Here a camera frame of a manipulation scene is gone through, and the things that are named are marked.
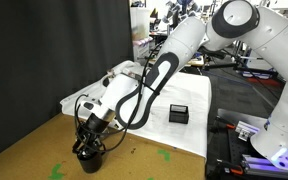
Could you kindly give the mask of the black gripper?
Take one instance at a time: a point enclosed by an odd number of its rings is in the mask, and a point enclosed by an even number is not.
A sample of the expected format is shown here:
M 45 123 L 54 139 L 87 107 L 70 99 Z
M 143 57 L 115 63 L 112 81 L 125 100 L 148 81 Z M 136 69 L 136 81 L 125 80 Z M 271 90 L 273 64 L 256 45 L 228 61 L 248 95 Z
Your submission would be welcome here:
M 96 115 L 91 114 L 86 121 L 80 121 L 78 116 L 75 116 L 76 122 L 76 137 L 77 140 L 72 146 L 72 152 L 79 154 L 81 152 L 81 143 L 90 146 L 94 140 L 100 136 L 105 136 L 104 130 L 108 126 L 108 122 L 99 119 Z M 106 153 L 106 146 L 101 142 L 92 144 L 94 152 L 100 154 Z

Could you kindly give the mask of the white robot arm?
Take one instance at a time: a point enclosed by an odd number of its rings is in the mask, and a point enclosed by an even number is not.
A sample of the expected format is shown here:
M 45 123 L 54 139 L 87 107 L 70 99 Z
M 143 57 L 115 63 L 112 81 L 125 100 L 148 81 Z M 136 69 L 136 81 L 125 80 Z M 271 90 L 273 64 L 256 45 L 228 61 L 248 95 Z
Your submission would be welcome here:
M 73 151 L 86 160 L 97 161 L 107 150 L 99 137 L 112 118 L 124 131 L 143 127 L 155 98 L 195 53 L 222 58 L 227 54 L 225 48 L 234 41 L 246 43 L 286 80 L 279 102 L 250 141 L 275 167 L 288 170 L 288 19 L 246 0 L 225 2 L 206 23 L 196 17 L 186 18 L 163 43 L 155 64 L 142 68 L 139 77 L 116 76 L 98 102 L 78 99 L 75 105 L 84 106 L 91 115 L 84 122 L 75 122 L 77 142 Z

